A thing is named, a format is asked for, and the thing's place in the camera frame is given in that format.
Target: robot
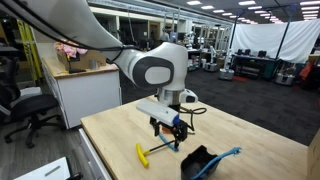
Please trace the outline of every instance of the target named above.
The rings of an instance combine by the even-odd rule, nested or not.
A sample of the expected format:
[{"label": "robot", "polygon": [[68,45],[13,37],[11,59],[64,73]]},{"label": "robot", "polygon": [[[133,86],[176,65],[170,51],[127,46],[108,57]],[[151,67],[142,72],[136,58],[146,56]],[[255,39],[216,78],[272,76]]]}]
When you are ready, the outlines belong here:
[{"label": "robot", "polygon": [[217,58],[217,52],[213,48],[213,46],[210,46],[210,53],[211,53],[210,63],[206,63],[204,69],[206,71],[215,72],[218,70],[218,66],[216,63],[213,63],[213,62],[214,62],[214,59]]},{"label": "robot", "polygon": [[231,59],[232,59],[232,57],[230,57],[230,54],[232,54],[231,49],[229,49],[228,54],[226,55],[224,68],[221,68],[219,70],[218,79],[220,79],[220,80],[232,81],[232,79],[233,79],[234,71],[232,69],[230,69]]},{"label": "robot", "polygon": [[198,37],[198,43],[200,44],[200,49],[203,49],[204,38],[203,37]]},{"label": "robot", "polygon": [[187,38],[187,49],[192,49],[192,44],[194,43],[194,36],[196,35],[196,33],[194,33],[193,31],[191,31],[189,34],[186,34],[185,37]]},{"label": "robot", "polygon": [[175,147],[187,138],[188,125],[179,118],[180,104],[197,102],[198,97],[185,88],[185,47],[164,42],[154,50],[142,52],[123,45],[99,24],[86,0],[0,0],[0,9],[56,41],[69,40],[79,48],[102,52],[138,87],[157,89],[158,102],[141,101],[137,109],[151,116],[155,135],[159,125],[168,128]]}]

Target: white backdrop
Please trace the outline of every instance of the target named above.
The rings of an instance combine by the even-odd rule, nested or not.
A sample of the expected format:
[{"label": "white backdrop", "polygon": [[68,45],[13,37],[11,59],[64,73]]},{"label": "white backdrop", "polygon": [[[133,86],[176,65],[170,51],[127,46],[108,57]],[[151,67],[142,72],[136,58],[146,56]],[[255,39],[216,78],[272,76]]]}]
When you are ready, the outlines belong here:
[{"label": "white backdrop", "polygon": [[[275,58],[287,23],[284,24],[239,24],[232,43],[232,52],[251,49],[251,52],[267,51]],[[297,21],[289,25],[279,58],[292,63],[304,63],[320,34],[320,19]]]}]

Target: wall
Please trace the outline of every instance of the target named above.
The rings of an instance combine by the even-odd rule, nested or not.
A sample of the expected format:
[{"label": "wall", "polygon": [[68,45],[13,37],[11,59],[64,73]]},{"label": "wall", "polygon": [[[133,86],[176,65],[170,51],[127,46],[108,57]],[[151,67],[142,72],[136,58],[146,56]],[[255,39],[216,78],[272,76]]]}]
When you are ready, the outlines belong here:
[{"label": "wall", "polygon": [[38,55],[40,59],[42,58],[57,58],[57,53],[54,50],[53,44],[55,43],[54,40],[46,37],[45,35],[41,34],[39,31],[32,29],[34,41],[36,42]]}]

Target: blue brush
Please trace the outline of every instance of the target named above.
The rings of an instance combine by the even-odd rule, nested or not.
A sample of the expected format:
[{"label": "blue brush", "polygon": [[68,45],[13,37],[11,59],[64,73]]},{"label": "blue brush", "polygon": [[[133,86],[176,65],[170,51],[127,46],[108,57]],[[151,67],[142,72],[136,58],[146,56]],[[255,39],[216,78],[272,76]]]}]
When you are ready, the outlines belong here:
[{"label": "blue brush", "polygon": [[194,179],[198,179],[200,178],[200,176],[211,166],[213,165],[214,163],[216,163],[217,161],[221,160],[222,158],[224,157],[227,157],[231,154],[234,154],[234,155],[237,155],[241,152],[241,148],[240,147],[235,147],[235,148],[232,148],[230,151],[228,152],[225,152],[223,154],[220,154],[219,156],[215,157],[214,159],[212,159],[203,169],[201,169],[201,171],[193,176],[191,179],[194,180]]}]

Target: ceiling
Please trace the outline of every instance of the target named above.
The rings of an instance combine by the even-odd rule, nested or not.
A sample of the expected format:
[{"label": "ceiling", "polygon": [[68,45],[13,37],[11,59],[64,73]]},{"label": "ceiling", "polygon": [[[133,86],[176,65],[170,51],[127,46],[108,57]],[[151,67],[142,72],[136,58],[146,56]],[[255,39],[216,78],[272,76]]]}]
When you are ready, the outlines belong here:
[{"label": "ceiling", "polygon": [[139,13],[141,15],[152,15],[159,18],[171,19],[173,16],[177,20],[178,16],[183,20],[189,19],[196,24],[205,24],[212,26],[220,24],[222,26],[231,26],[233,21],[221,20],[210,15],[200,15],[201,12],[195,13],[190,10],[179,11],[178,6],[171,6],[157,2],[144,0],[87,0],[92,7],[114,9],[117,11]]},{"label": "ceiling", "polygon": [[[192,11],[195,13],[200,13],[206,16],[222,18],[227,21],[234,21],[234,19],[229,18],[229,16],[222,16],[222,13],[213,13],[213,10],[223,9],[225,12],[230,12],[233,15],[238,15],[243,10],[248,10],[250,6],[262,6],[263,8],[288,6],[287,10],[292,14],[292,21],[303,20],[303,15],[301,11],[300,2],[312,1],[312,0],[255,0],[255,5],[250,6],[240,6],[238,2],[245,0],[199,0],[202,4],[190,6],[186,2],[191,0],[149,0],[148,2],[153,2],[161,5],[171,6],[171,7],[181,7],[184,10]],[[202,6],[212,5],[214,9],[204,10],[201,9]],[[273,16],[276,16],[283,22],[288,21],[288,16],[281,9],[275,9],[272,12]],[[259,14],[255,14],[253,11],[246,11],[243,17],[255,21],[258,23],[270,23],[265,17],[261,17]]]}]

